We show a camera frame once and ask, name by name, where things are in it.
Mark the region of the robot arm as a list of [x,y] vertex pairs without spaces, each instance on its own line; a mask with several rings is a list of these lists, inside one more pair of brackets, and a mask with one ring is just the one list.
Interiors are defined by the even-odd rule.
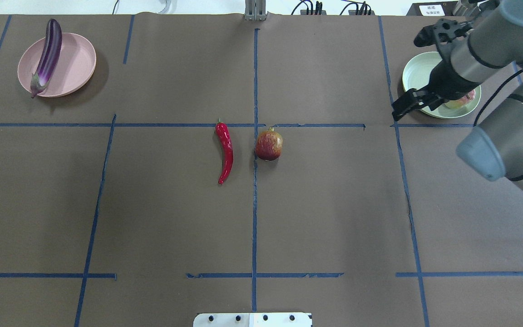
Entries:
[[[392,103],[394,121],[462,99],[509,64],[523,74],[523,0],[501,0],[479,25],[439,19],[423,27],[414,44],[434,45],[441,60],[427,85],[407,89]],[[523,191],[523,82],[484,120],[474,120],[456,153],[486,180],[506,178]]]

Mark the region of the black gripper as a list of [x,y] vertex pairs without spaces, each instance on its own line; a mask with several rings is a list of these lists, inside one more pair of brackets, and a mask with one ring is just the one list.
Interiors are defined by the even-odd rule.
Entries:
[[450,60],[441,60],[431,71],[428,84],[420,89],[405,90],[392,103],[395,122],[408,113],[429,107],[435,110],[442,104],[457,100],[475,89],[475,82],[461,77]]

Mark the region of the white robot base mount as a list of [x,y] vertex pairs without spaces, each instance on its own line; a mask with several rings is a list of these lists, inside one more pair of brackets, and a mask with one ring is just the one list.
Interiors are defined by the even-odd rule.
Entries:
[[193,327],[313,327],[304,312],[241,312],[198,314]]

